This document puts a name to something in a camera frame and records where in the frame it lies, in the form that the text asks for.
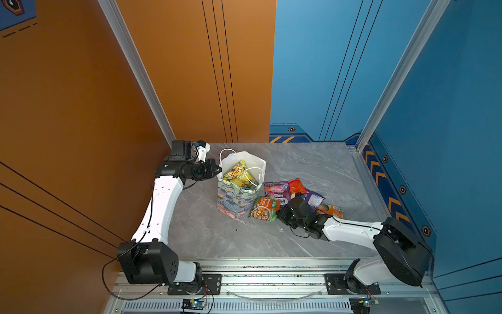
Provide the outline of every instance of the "food packet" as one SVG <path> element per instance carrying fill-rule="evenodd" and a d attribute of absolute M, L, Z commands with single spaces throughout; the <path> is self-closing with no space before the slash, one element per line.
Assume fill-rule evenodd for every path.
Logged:
<path fill-rule="evenodd" d="M 296 194 L 298 192 L 302 194 L 307 193 L 307 189 L 304 188 L 300 179 L 293 179 L 288 181 L 288 186 L 289 186 L 289 192 L 291 193 L 291 197 L 293 197 L 293 194 Z"/>
<path fill-rule="evenodd" d="M 265 196 L 280 200 L 281 205 L 289 203 L 291 195 L 288 182 L 265 182 Z"/>
<path fill-rule="evenodd" d="M 225 181 L 229 181 L 239 187 L 244 188 L 254 187 L 254 185 L 250 183 L 249 179 L 253 183 L 256 182 L 255 178 L 253 178 L 246 170 L 246 162 L 244 160 L 239 161 L 239 163 L 236 164 L 227 174 L 223 175 L 222 178 Z"/>
<path fill-rule="evenodd" d="M 343 209 L 337 206 L 328 205 L 325 203 L 321 203 L 321 205 L 317 208 L 318 214 L 328 214 L 328 215 L 336 215 L 340 219 L 343 219 Z"/>
<path fill-rule="evenodd" d="M 279 200 L 259 197 L 255 200 L 255 205 L 249 213 L 249 216 L 253 216 L 256 219 L 265 220 L 272 222 L 276 219 L 276 211 L 279 209 Z"/>
<path fill-rule="evenodd" d="M 305 194 L 305 201 L 310 205 L 313 206 L 314 208 L 318 208 L 322 201 L 324 200 L 324 196 L 321 194 L 311 191 L 309 189 L 306 189 L 307 193 Z"/>

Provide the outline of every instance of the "dark purple package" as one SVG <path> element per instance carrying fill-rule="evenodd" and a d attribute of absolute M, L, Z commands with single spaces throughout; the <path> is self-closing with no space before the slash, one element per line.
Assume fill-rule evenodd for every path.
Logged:
<path fill-rule="evenodd" d="M 319 205 L 321 205 L 322 201 L 324 200 L 324 196 L 322 196 L 321 194 L 319 194 L 317 192 L 311 191 L 309 189 L 306 189 L 306 190 L 307 190 L 307 193 L 305 194 L 305 201 L 307 201 L 307 203 L 310 206 L 314 206 L 314 208 L 318 208 Z"/>
<path fill-rule="evenodd" d="M 291 200 L 289 183 L 287 181 L 265 182 L 265 196 L 280 200 L 281 205 L 289 203 Z"/>

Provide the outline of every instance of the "gray marble table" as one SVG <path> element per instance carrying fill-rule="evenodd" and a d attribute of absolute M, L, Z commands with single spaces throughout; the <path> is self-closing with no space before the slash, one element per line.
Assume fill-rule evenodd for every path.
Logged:
<path fill-rule="evenodd" d="M 325 203 L 344 209 L 346 219 L 379 220 L 344 143 L 211 144 L 207 158 L 219 160 L 223 148 L 248 151 L 266 160 L 265 181 L 300 178 L 306 188 L 322 194 Z M 216 189 L 217 179 L 214 178 L 196 183 L 178 198 L 168 241 L 180 258 L 358 258 L 375 255 L 366 247 L 347 242 L 297 237 L 278 219 L 265 222 L 244 215 L 234 220 L 216 209 Z M 295 233 L 307 235 L 299 228 Z"/>

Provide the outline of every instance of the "floral patterned bag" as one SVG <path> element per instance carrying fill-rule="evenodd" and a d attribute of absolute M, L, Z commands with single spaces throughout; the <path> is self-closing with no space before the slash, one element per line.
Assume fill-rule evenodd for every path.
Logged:
<path fill-rule="evenodd" d="M 221 159 L 221 153 L 225 150 L 231 150 L 233 153 Z M 232 170 L 241 160 L 245 161 L 245 170 L 256 180 L 256 184 L 252 183 L 253 185 L 250 188 L 243 188 L 230 181 L 223 180 L 223 175 Z M 248 152 L 235 152 L 230 148 L 223 149 L 220 152 L 219 165 L 223 171 L 216 176 L 218 178 L 218 210 L 237 219 L 252 208 L 265 179 L 266 165 L 265 160 Z"/>

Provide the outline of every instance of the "orange wall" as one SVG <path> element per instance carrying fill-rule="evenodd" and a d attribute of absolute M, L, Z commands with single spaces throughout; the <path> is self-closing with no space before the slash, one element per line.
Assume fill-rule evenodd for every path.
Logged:
<path fill-rule="evenodd" d="M 117 3 L 178 139 L 268 142 L 275 1 Z"/>
<path fill-rule="evenodd" d="M 34 20 L 14 26 L 30 28 L 0 33 L 0 161 L 128 240 L 169 147 L 99 4 L 36 6 Z M 115 246 L 121 242 L 2 165 L 0 182 Z M 116 252 L 2 186 L 0 205 L 106 255 Z M 100 272 L 109 257 L 3 208 L 0 237 L 2 312 L 102 312 L 108 294 Z M 108 285 L 117 271 L 107 269 Z"/>

